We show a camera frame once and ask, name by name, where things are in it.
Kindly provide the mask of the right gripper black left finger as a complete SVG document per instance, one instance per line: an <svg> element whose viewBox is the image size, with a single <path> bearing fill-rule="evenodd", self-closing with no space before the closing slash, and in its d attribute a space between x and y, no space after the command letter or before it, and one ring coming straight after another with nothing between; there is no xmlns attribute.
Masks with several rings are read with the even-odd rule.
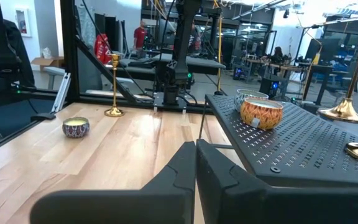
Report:
<svg viewBox="0 0 358 224"><path fill-rule="evenodd" d="M61 190L40 198L31 224L193 224L196 145L185 142L139 190Z"/></svg>

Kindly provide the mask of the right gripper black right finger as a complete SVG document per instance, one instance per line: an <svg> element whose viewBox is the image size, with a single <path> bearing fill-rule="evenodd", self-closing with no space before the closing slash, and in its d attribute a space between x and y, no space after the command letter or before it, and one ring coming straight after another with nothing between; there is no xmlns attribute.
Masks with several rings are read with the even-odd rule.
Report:
<svg viewBox="0 0 358 224"><path fill-rule="evenodd" d="M196 148L206 224L358 224L358 187L273 187L205 140Z"/></svg>

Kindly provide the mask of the orange leaf patterned candle tin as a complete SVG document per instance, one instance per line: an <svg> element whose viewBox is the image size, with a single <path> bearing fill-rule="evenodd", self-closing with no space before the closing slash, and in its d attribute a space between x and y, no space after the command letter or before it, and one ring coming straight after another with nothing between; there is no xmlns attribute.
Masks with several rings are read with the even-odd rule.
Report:
<svg viewBox="0 0 358 224"><path fill-rule="evenodd" d="M283 105L262 98L246 98L240 108L243 122L249 126L269 130L283 119Z"/></svg>

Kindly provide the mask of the short brass candlestick holder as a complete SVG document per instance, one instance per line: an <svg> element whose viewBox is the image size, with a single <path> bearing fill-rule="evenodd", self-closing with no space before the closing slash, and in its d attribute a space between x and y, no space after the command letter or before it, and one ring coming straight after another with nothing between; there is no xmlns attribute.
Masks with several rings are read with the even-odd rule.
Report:
<svg viewBox="0 0 358 224"><path fill-rule="evenodd" d="M120 55L111 54L111 63L113 69L113 104L111 109L106 110L104 114L108 117L121 117L124 116L124 112L117 107L116 97L117 97L117 88L116 88L116 70L119 65Z"/></svg>

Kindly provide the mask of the red blue patterned candle tin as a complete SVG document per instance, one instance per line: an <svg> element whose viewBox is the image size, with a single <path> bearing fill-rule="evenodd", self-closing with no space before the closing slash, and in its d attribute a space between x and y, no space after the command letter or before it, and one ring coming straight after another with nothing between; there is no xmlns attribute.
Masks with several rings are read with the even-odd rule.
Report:
<svg viewBox="0 0 358 224"><path fill-rule="evenodd" d="M85 137L89 133L89 130L89 120L84 117L68 118L62 124L62 131L68 138Z"/></svg>

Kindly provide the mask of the teal white floral candle tin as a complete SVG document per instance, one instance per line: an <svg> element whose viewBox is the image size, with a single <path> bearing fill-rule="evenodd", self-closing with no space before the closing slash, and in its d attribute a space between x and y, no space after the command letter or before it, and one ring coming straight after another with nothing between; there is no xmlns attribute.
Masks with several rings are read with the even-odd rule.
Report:
<svg viewBox="0 0 358 224"><path fill-rule="evenodd" d="M262 98L262 99L268 99L269 96L265 93L261 93L259 91L254 90L248 90L248 89L238 89L237 95L234 98L234 105L237 112L240 112L241 106L246 98Z"/></svg>

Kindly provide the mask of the tallest brass candlestick holder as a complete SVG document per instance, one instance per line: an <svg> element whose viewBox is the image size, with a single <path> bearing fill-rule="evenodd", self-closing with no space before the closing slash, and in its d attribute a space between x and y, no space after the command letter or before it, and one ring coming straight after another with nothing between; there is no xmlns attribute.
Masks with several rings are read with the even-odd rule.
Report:
<svg viewBox="0 0 358 224"><path fill-rule="evenodd" d="M358 59L357 59L356 67L353 72L351 83L347 90L346 97L340 102L340 104L338 104L333 108L319 109L318 110L319 115L331 120L345 121L348 123L358 123L358 113L355 111L352 104L352 95L357 80L358 80Z"/></svg>

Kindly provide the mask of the black perforated metal shelf riser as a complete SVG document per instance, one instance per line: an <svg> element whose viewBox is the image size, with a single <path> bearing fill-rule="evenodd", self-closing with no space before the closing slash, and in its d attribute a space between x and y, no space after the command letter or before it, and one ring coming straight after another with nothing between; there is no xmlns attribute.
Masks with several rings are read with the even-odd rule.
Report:
<svg viewBox="0 0 358 224"><path fill-rule="evenodd" d="M292 103L271 131L246 125L229 96L206 95L245 170L280 187L358 186L358 160L345 152L358 137Z"/></svg>

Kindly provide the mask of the silver aluminium bar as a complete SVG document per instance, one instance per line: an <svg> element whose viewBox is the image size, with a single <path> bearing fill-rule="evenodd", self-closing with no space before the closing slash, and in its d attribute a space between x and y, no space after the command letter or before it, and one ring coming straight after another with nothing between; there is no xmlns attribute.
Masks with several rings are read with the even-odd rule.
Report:
<svg viewBox="0 0 358 224"><path fill-rule="evenodd" d="M61 82L60 88L58 90L57 96L55 98L55 102L52 106L52 113L57 113L63 108L63 104L67 97L67 92L71 83L71 73L66 73L63 76L63 80Z"/></svg>

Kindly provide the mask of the yellow pole with black knob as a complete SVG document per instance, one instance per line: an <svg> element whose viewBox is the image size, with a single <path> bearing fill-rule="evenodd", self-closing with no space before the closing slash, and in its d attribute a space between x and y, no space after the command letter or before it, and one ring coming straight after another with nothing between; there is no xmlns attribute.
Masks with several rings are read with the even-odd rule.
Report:
<svg viewBox="0 0 358 224"><path fill-rule="evenodd" d="M223 13L219 6L218 0L214 0L214 7L219 9L219 20L218 20L218 62L222 64L222 23L223 23ZM214 93L215 95L224 95L221 89L221 69L218 71L218 82L217 90Z"/></svg>

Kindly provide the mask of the red hanging garment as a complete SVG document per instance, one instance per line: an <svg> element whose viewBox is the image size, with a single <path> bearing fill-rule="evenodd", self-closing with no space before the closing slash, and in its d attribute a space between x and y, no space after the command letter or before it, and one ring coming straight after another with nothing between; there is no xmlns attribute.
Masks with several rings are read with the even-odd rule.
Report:
<svg viewBox="0 0 358 224"><path fill-rule="evenodd" d="M103 64L111 60L108 37L106 34L98 34L94 43L94 53L96 58Z"/></svg>

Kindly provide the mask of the cardboard box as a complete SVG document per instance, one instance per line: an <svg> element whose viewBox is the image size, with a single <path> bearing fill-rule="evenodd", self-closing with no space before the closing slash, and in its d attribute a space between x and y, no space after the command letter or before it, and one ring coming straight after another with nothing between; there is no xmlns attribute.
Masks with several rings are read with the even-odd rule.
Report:
<svg viewBox="0 0 358 224"><path fill-rule="evenodd" d="M31 64L40 65L41 67L61 67L64 63L64 57L54 58L34 58Z"/></svg>

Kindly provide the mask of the white wall cabinet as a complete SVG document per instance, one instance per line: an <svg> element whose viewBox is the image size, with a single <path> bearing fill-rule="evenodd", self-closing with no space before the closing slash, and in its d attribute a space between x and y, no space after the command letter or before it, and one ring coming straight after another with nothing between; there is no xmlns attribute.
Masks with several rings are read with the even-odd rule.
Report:
<svg viewBox="0 0 358 224"><path fill-rule="evenodd" d="M28 9L19 7L15 8L15 18L21 36L31 37Z"/></svg>

